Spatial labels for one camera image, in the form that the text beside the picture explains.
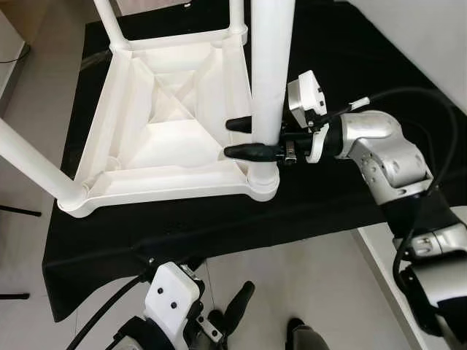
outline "white plastic stool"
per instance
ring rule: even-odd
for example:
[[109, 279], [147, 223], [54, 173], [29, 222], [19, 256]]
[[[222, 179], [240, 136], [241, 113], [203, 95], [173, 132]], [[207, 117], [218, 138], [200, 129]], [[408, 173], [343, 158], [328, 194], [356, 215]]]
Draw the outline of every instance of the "white plastic stool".
[[[136, 41], [123, 37], [108, 0], [95, 3], [113, 58], [74, 181], [1, 120], [0, 155], [74, 217], [124, 203], [274, 197], [275, 163], [226, 159], [223, 148], [277, 143], [294, 0], [252, 0], [253, 100], [243, 0], [230, 0], [227, 29]], [[247, 115], [251, 135], [225, 128], [226, 120]]]

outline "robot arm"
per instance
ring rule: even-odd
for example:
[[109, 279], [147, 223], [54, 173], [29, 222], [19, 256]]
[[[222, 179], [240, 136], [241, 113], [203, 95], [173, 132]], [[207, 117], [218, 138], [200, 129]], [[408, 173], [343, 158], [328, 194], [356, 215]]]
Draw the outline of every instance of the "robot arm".
[[411, 262], [401, 273], [395, 263], [393, 272], [418, 325], [428, 334], [444, 336], [453, 349], [466, 344], [467, 229], [433, 184], [422, 153], [389, 114], [350, 113], [369, 104], [368, 98], [324, 119], [324, 95], [311, 71], [289, 83], [288, 93], [303, 133], [283, 133], [273, 147], [227, 147], [225, 155], [285, 164], [295, 163], [299, 152], [308, 163], [329, 156], [353, 160], [393, 232], [396, 256]]

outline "person's foot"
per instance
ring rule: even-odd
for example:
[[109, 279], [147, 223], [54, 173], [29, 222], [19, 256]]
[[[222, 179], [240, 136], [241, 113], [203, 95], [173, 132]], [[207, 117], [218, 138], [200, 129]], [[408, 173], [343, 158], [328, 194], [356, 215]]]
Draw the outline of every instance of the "person's foot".
[[293, 330], [304, 324], [305, 323], [297, 317], [289, 319], [289, 322], [287, 323], [287, 340], [285, 342], [285, 350], [293, 350]]

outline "floor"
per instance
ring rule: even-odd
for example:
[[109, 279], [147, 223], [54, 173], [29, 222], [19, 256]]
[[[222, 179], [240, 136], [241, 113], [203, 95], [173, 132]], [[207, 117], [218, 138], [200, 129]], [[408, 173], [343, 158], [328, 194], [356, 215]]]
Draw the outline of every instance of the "floor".
[[[59, 165], [72, 110], [84, 23], [92, 1], [52, 0], [4, 119]], [[93, 312], [126, 282], [92, 294], [55, 324], [41, 261], [53, 199], [0, 158], [0, 202], [42, 211], [40, 218], [0, 211], [0, 292], [30, 292], [27, 301], [0, 301], [0, 349], [65, 349]], [[331, 349], [409, 349], [352, 232], [208, 259], [197, 274], [207, 283], [205, 309], [225, 308], [244, 281], [256, 292], [231, 349], [283, 349], [289, 317], [300, 316]], [[105, 349], [118, 327], [141, 314], [147, 285], [131, 290], [82, 342]]]

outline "black tablecloth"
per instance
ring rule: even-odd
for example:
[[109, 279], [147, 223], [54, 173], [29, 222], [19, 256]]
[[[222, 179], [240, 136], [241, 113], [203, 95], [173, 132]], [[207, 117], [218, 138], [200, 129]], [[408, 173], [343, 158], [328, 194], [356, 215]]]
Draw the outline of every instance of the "black tablecloth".
[[[249, 23], [249, 5], [245, 5]], [[197, 0], [120, 19], [128, 39], [208, 31], [228, 26], [227, 0]], [[86, 26], [83, 57], [108, 48], [101, 23]], [[245, 46], [250, 65], [250, 46]], [[80, 73], [62, 169], [74, 176], [93, 119], [108, 63]], [[356, 8], [345, 3], [297, 1], [289, 81], [313, 69], [328, 109], [387, 88], [431, 82]], [[428, 142], [413, 122], [433, 133], [441, 163], [450, 140], [442, 109], [423, 98], [390, 99], [375, 106], [402, 120], [404, 133], [427, 155]], [[466, 119], [456, 110], [461, 140]], [[452, 206], [467, 204], [466, 147], [461, 144], [442, 190]], [[43, 271], [53, 316], [61, 321], [98, 287], [158, 263], [212, 257], [271, 246], [384, 221], [351, 161], [280, 169], [276, 197], [258, 203], [246, 195], [135, 203], [97, 209], [75, 219], [54, 205]]]

